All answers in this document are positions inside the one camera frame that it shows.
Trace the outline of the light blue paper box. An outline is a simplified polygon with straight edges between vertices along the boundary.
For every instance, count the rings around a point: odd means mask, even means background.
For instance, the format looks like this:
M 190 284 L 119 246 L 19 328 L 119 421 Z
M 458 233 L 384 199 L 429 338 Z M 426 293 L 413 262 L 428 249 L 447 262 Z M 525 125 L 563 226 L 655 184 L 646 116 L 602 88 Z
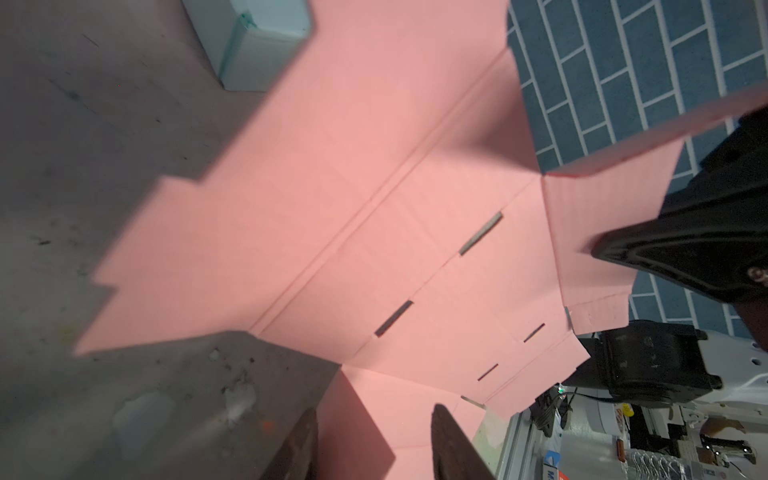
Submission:
M 209 63 L 228 91 L 265 92 L 311 34 L 305 0 L 183 0 Z

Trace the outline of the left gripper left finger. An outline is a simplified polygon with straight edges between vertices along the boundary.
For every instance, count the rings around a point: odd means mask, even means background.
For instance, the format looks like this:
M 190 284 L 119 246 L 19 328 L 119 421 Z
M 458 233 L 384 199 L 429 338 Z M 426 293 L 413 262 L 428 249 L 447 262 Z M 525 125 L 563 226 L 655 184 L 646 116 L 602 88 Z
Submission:
M 317 412 L 309 408 L 299 417 L 260 480 L 316 480 L 318 452 Z

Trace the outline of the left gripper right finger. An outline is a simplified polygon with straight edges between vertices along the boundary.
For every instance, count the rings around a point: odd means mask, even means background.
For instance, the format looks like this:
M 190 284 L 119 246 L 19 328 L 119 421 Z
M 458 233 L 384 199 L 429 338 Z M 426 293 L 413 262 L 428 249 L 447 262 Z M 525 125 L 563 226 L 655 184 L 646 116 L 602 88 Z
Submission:
M 434 406 L 430 432 L 436 480 L 495 479 L 471 441 L 442 404 Z

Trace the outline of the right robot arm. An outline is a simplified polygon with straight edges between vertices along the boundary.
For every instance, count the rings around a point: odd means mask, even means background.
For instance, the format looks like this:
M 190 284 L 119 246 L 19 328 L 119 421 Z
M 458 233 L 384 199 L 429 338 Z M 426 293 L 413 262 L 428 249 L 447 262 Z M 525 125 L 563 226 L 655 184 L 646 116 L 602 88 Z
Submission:
M 660 216 L 607 233 L 596 259 L 646 272 L 732 306 L 753 347 L 689 325 L 635 320 L 584 341 L 566 385 L 612 403 L 662 408 L 767 401 L 767 112 L 739 119 Z

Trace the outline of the pink paper box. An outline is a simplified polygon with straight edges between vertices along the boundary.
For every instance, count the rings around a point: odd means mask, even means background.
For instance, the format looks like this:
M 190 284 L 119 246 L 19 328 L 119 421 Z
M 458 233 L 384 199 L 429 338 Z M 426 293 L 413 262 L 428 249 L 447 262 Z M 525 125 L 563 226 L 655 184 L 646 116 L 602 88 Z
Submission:
M 338 363 L 323 479 L 426 479 L 433 407 L 473 433 L 628 324 L 605 233 L 656 218 L 710 102 L 539 169 L 502 1 L 314 1 L 313 31 L 198 182 L 161 178 L 95 271 L 78 355 L 243 331 Z

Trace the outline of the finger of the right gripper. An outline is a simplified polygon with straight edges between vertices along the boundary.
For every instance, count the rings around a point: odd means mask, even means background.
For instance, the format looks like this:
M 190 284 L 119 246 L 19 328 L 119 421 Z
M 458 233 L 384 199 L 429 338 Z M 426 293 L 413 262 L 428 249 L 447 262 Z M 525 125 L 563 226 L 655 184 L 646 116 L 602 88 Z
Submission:
M 742 116 L 657 219 L 606 233 L 596 259 L 634 268 L 721 303 L 767 296 L 767 111 Z

